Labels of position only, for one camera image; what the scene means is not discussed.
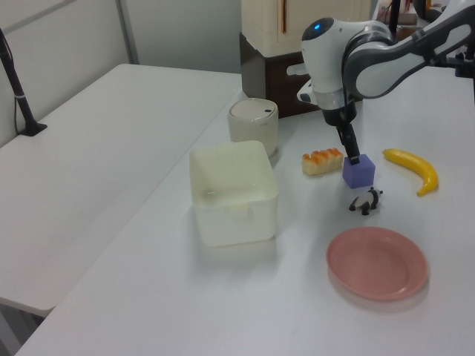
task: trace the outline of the yellow banana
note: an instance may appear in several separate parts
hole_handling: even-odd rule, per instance
[[[383,150],[383,155],[389,161],[416,172],[422,178],[424,185],[417,191],[418,197],[422,197],[427,192],[437,188],[439,184],[437,172],[425,159],[397,148]]]

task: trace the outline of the purple cube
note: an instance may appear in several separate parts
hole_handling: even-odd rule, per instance
[[[366,154],[360,154],[359,163],[350,164],[348,157],[343,161],[343,179],[352,189],[373,185],[376,166]]]

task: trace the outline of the toy panda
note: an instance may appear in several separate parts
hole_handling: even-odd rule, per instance
[[[368,215],[370,210],[376,209],[381,194],[383,191],[371,187],[369,191],[353,200],[350,210],[355,211],[357,208],[361,208],[361,215]]]

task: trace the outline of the white table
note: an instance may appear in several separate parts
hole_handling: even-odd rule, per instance
[[[320,113],[281,119],[272,158],[278,233],[267,243],[200,242],[186,154],[18,355],[472,355],[473,95],[471,80],[425,68],[357,105],[360,149],[384,190],[368,217],[348,210],[365,189],[349,189],[340,172],[301,172],[303,153],[341,147],[335,129]],[[227,142],[231,104],[193,147]],[[420,178],[386,161],[389,147],[432,162],[439,190],[417,197]],[[328,243],[363,225],[396,230],[420,247],[430,265],[424,289],[380,303],[329,278]]]
[[[0,303],[46,316],[221,108],[240,76],[120,65],[0,149]]]

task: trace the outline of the plastic plate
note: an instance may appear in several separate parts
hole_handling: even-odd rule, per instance
[[[342,232],[328,246],[327,263],[343,286],[373,300],[408,297],[428,277],[428,265],[417,245],[386,228]]]

